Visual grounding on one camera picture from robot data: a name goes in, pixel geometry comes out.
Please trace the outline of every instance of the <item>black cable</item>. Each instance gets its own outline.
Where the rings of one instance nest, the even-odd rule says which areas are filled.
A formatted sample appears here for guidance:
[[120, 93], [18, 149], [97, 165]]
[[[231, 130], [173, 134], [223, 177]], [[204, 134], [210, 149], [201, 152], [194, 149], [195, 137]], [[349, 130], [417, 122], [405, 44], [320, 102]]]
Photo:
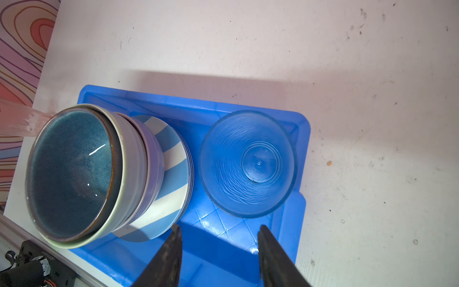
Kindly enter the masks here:
[[16, 253], [12, 250], [6, 252], [5, 258], [11, 263], [11, 266], [6, 268], [5, 270], [0, 271], [0, 273], [11, 269], [15, 263], [19, 263], [19, 259], [17, 259], [17, 257], [14, 258], [15, 256], [16, 256]]

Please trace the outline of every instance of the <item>wavy line pattern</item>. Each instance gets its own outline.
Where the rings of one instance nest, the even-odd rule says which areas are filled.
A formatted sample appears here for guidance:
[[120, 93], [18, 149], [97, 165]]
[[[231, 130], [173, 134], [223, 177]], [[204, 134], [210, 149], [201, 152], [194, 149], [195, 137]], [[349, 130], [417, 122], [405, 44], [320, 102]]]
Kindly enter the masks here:
[[[0, 4], [0, 96], [31, 107], [60, 0]], [[22, 137], [0, 135], [0, 204], [6, 202]]]

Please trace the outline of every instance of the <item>white table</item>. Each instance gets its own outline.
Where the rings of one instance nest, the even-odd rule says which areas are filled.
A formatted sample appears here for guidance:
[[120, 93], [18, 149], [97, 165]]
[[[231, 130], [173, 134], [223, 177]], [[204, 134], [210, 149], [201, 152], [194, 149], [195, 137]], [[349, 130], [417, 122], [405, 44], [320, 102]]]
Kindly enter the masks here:
[[[458, 51], [454, 0], [64, 0], [34, 108], [56, 113], [95, 84], [300, 112], [307, 280], [457, 286]], [[32, 141], [6, 216], [37, 234], [23, 187]]]

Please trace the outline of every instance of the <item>blue plastic tray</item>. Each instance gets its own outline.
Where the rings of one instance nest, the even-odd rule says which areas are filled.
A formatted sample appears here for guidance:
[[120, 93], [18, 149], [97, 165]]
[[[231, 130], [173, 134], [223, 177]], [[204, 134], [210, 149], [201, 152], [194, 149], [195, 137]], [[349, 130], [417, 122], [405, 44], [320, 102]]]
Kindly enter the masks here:
[[[263, 286], [258, 265], [257, 233], [260, 225], [270, 228], [293, 262], [306, 208], [299, 192], [311, 128], [295, 112], [259, 107], [161, 96], [125, 90], [85, 86], [78, 103], [89, 103], [130, 116], [158, 117], [175, 128], [186, 141], [193, 164], [198, 167], [199, 148], [210, 127], [228, 113], [255, 110], [280, 121], [291, 134], [298, 154], [298, 177], [286, 202], [273, 213], [242, 219], [217, 208], [206, 195], [195, 168], [190, 204], [179, 221], [183, 234], [180, 286]], [[109, 234], [72, 252], [91, 263], [123, 286], [130, 286], [141, 274], [170, 231], [146, 242], [127, 242]]]

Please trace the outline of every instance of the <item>blue and white striped plate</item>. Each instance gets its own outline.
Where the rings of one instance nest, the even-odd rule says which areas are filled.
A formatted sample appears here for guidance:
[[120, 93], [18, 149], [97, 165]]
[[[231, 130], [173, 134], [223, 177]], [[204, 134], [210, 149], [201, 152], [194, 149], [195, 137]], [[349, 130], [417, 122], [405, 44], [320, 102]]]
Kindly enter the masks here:
[[134, 116], [156, 136], [164, 155], [164, 180], [158, 197], [136, 221], [113, 234], [131, 242], [144, 242], [165, 233], [183, 215], [193, 191], [193, 162], [182, 137], [164, 121]]

